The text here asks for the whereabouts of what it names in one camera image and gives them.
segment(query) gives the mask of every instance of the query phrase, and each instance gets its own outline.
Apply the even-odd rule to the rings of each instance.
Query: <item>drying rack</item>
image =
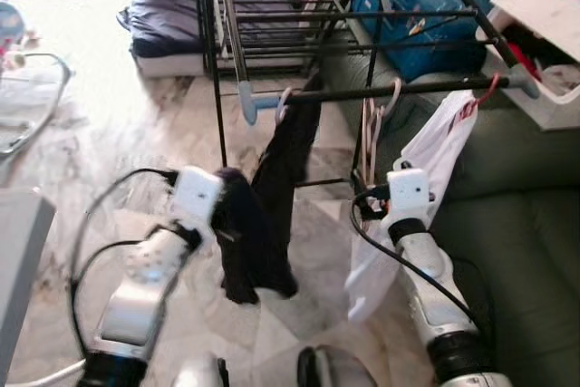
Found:
[[[226,138],[223,127],[223,117],[221,109],[220,76],[224,74],[235,73],[237,77],[237,91],[240,98],[240,104],[246,120],[253,124],[256,121],[257,113],[263,109],[273,109],[278,106],[280,92],[271,91],[270,93],[256,93],[252,91],[252,79],[255,74],[260,76],[267,72],[267,68],[253,68],[251,63],[256,59],[274,60],[274,59],[302,59],[302,64],[296,68],[296,64],[277,65],[271,67],[274,71],[282,72],[294,71],[296,73],[307,73],[320,60],[333,51],[340,51],[344,55],[369,53],[370,62],[367,71],[367,80],[365,87],[354,91],[338,92],[302,92],[294,90],[293,93],[285,99],[286,105],[309,104],[315,102],[343,102],[349,100],[361,100],[367,98],[377,98],[393,95],[395,85],[385,87],[372,87],[372,77],[376,64],[377,53],[382,50],[416,50],[432,48],[435,46],[446,48],[456,47],[463,44],[493,44],[509,68],[509,75],[500,76],[495,85],[498,88],[507,87],[527,87],[528,76],[522,65],[517,62],[516,57],[509,50],[508,45],[501,34],[493,27],[487,17],[478,8],[474,0],[461,0],[465,5],[460,10],[437,10],[437,11],[395,11],[385,10],[383,3],[378,0],[379,9],[376,12],[354,12],[351,10],[352,0],[295,0],[302,10],[288,12],[287,10],[272,9],[271,11],[262,11],[259,14],[241,12],[238,10],[242,1],[238,0],[197,0],[199,29],[202,29],[203,40],[205,45],[204,66],[207,72],[213,77],[214,92],[217,105],[217,125],[219,129],[219,141],[221,148],[222,164],[227,165],[227,148]],[[306,10],[306,5],[314,8]],[[414,43],[410,35],[402,41],[392,44],[381,44],[380,34],[382,19],[384,17],[426,17],[437,16],[445,17],[439,24],[424,27],[416,34],[422,34],[434,27],[445,25],[450,21],[458,18],[470,17],[476,20],[480,29],[485,33],[487,38],[483,41],[433,41],[431,43]],[[374,18],[377,20],[376,32],[369,36],[365,32],[361,33],[360,26],[356,26],[359,19]],[[304,40],[288,39],[280,37],[280,32],[276,29],[263,31],[262,39],[259,42],[247,38],[249,32],[244,27],[245,24],[260,23],[285,23],[301,22],[303,24],[297,28],[291,29],[303,35]],[[346,43],[333,44],[328,43],[328,38],[333,32],[343,32],[347,29],[352,32],[354,38]],[[219,61],[224,51],[231,53],[234,68],[224,68],[219,66]],[[456,90],[477,90],[488,89],[492,84],[491,78],[465,78],[456,81],[445,82],[422,82],[403,84],[401,94],[412,94],[422,92],[451,92]],[[361,117],[360,126],[362,127],[363,118]],[[358,139],[356,141],[353,165],[350,178],[348,179],[326,179],[309,181],[300,186],[313,186],[322,184],[331,184],[338,182],[351,182],[355,188],[360,187],[360,177],[358,175],[358,165],[361,152],[361,129],[359,129]]]

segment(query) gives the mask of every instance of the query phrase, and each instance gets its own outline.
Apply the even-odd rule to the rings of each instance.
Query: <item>black garment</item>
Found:
[[[254,290],[264,287],[285,297],[298,286],[287,255],[276,243],[274,226],[244,175],[237,169],[216,172],[225,182],[211,226],[221,248],[226,297],[237,304],[256,304]]]
[[[318,73],[308,80],[304,91],[318,91],[323,82]],[[294,205],[295,184],[306,179],[306,164],[320,122],[320,103],[288,106],[275,128],[274,138],[262,156],[252,188],[264,210],[275,223],[276,241],[287,256]]]

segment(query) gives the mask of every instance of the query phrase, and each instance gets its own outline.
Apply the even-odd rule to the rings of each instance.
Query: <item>drying rack rail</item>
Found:
[[[213,76],[214,91],[217,103],[217,122],[219,128],[222,164],[227,165],[226,138],[223,129],[221,112],[220,75],[235,73],[237,77],[237,92],[246,120],[250,124],[256,122],[257,113],[263,109],[274,109],[280,103],[281,92],[253,92],[252,80],[256,74],[262,75],[265,67],[254,67],[252,63],[262,60],[269,69],[282,72],[285,68],[295,73],[308,73],[317,63],[329,55],[345,55],[367,53],[370,55],[366,84],[360,90],[348,92],[301,92],[294,91],[287,99],[286,105],[309,104],[315,102],[343,102],[393,95],[394,85],[374,87],[372,77],[379,51],[394,50],[429,50],[435,48],[456,48],[466,44],[488,45],[496,47],[498,53],[510,69],[509,76],[501,76],[495,83],[498,88],[526,87],[527,75],[506,41],[481,12],[474,0],[461,0],[464,4],[459,10],[436,11],[398,11],[386,7],[388,2],[378,1],[376,12],[356,12],[351,9],[352,0],[289,0],[292,8],[286,5],[288,1],[264,0],[198,0],[200,29],[203,29],[206,59],[204,65]],[[260,9],[259,12],[247,11],[244,6],[270,4],[270,9]],[[408,37],[390,44],[380,42],[382,23],[389,17],[440,17],[434,25],[426,26]],[[361,32],[357,25],[359,20],[374,19],[376,27],[374,35]],[[429,43],[413,41],[413,37],[423,34],[435,27],[444,26],[450,22],[462,19],[475,20],[486,34],[483,41],[445,40]],[[278,27],[267,24],[280,24]],[[221,41],[217,41],[216,27],[225,31]],[[340,43],[329,42],[331,35],[338,32],[349,32],[353,38]],[[220,56],[224,50],[229,59],[233,60],[233,68],[219,67]],[[488,89],[491,78],[465,78],[457,81],[422,82],[403,84],[401,94],[420,92],[450,92],[456,90]],[[353,157],[353,172],[350,181],[357,184],[356,170],[361,151],[361,134],[356,141]],[[348,179],[331,179],[307,182],[301,186],[329,184],[349,181]]]

